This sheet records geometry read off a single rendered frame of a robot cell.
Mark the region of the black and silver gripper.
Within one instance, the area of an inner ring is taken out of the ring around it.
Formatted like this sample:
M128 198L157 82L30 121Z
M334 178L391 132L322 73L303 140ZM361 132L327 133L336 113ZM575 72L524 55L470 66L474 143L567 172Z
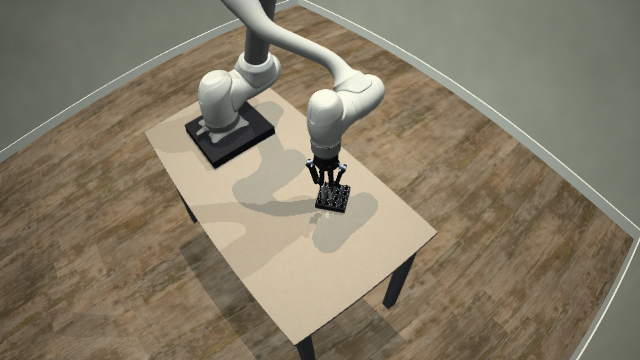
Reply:
M320 165L317 163L319 163ZM327 165L327 166L324 166L324 165ZM340 164L340 161L338 160L338 155L329 159L322 159L314 155L313 160L311 159L307 160L306 166L310 171L314 184L320 185L322 199L324 199L324 195L325 195L325 181L324 181L325 171L328 172L328 181L329 181L328 200L331 200L333 189L334 187L338 187L342 174L345 173L346 171L347 165ZM319 169L319 176L315 166ZM336 168L339 168L340 173L338 172L338 175L337 175L338 179L336 178L337 180L334 181L333 171ZM323 195L323 192L324 192L324 195Z

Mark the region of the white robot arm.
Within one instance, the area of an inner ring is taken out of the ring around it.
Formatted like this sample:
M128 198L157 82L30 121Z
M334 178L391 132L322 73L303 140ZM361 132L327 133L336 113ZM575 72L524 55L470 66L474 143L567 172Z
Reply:
M317 62L332 74L334 91L319 90L309 100L307 128L315 156L329 159L338 155L341 135L384 98L383 82L352 69L332 51L276 25L276 0L221 1L245 24L245 49L228 72L231 76L227 71L215 70L201 79L198 100L204 119L199 121L197 137L209 136L217 145L249 127L249 122L239 115L239 108L272 86L281 74L279 60L269 52L272 44Z

